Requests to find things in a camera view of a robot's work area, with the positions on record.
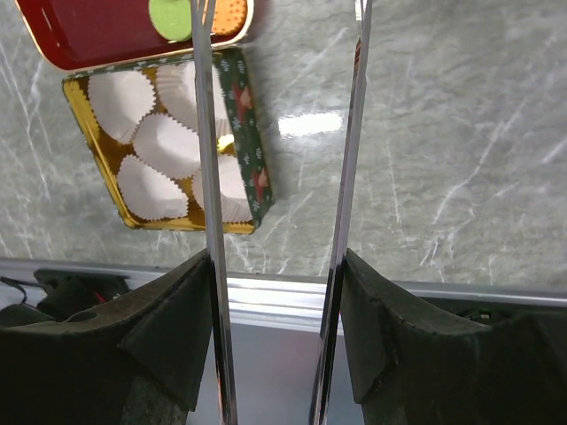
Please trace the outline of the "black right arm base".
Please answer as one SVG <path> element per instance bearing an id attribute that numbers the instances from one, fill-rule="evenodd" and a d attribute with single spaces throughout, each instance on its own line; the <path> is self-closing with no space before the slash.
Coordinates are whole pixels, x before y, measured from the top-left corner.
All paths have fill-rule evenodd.
<path id="1" fill-rule="evenodd" d="M 102 305 L 128 292 L 124 277 L 53 269 L 34 272 L 36 282 L 3 276 L 1 283 L 19 290 L 23 298 L 1 309 L 1 327 L 12 328 L 44 321 L 65 321 L 76 313 Z M 27 301 L 27 288 L 43 290 L 45 296 L 36 306 Z"/>

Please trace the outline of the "orange round waffle cookie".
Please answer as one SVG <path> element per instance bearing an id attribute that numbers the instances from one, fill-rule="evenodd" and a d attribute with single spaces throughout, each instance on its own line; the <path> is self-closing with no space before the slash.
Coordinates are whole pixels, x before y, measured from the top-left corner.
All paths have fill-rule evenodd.
<path id="1" fill-rule="evenodd" d="M 246 0 L 216 0 L 212 33 L 219 36 L 236 34 L 245 23 Z"/>

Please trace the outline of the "green round macaron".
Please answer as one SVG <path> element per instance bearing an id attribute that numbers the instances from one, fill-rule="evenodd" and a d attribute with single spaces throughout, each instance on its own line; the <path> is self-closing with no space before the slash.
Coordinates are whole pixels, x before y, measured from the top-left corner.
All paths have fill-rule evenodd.
<path id="1" fill-rule="evenodd" d="M 189 0 L 149 0 L 148 12 L 155 31 L 169 42 L 183 42 L 191 37 Z"/>

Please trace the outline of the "silver metal tongs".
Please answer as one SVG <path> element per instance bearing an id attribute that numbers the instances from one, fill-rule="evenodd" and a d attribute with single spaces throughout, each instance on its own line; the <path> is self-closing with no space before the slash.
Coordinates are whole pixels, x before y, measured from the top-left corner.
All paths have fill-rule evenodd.
<path id="1" fill-rule="evenodd" d="M 221 220 L 221 194 L 216 148 L 214 97 L 212 89 L 212 47 L 210 31 L 215 3 L 193 1 L 190 4 L 193 55 L 196 69 L 199 148 L 202 166 L 206 214 L 206 251 L 212 277 L 214 354 L 219 390 L 220 422 L 236 424 L 237 394 L 234 376 L 226 257 Z M 361 140 L 362 115 L 366 96 L 366 72 L 369 58 L 373 4 L 362 1 L 361 32 L 353 66 L 353 83 L 346 129 L 345 151 L 338 193 L 330 271 L 326 282 L 319 351 L 309 423 L 324 424 L 328 417 L 338 319 L 346 269 L 346 251 L 353 208 L 353 192 Z"/>

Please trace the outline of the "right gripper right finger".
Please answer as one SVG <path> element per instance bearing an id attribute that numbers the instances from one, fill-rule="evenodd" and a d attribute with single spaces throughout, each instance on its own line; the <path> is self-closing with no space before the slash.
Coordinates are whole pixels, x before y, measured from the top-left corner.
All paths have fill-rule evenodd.
<path id="1" fill-rule="evenodd" d="M 340 313 L 368 424 L 563 424 L 566 315 L 494 324 L 439 308 L 346 255 Z"/>

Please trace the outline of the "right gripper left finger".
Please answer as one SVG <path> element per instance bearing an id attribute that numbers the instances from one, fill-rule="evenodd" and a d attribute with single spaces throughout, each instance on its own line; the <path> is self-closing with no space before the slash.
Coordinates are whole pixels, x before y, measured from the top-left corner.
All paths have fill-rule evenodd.
<path id="1" fill-rule="evenodd" d="M 73 315 L 1 332 L 4 424 L 183 424 L 212 333 L 205 252 Z"/>

